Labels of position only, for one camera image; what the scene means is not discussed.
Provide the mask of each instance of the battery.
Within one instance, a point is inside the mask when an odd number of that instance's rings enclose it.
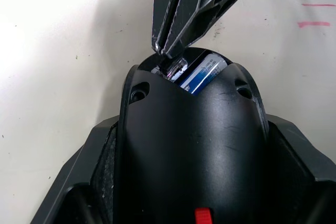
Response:
[[[194,71],[182,81],[180,87],[193,95],[197,95],[226,67],[227,63],[221,56],[209,54]]]

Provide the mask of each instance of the white surface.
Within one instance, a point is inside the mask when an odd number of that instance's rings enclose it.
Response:
[[[0,0],[0,223],[29,223],[91,128],[119,113],[125,75],[152,53],[152,1]],[[267,113],[336,161],[336,7],[302,3],[336,0],[239,0],[196,46],[245,66]]]

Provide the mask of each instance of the red switch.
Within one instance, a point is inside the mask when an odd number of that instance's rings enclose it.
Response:
[[[196,224],[212,224],[210,209],[207,207],[196,208],[195,219]]]

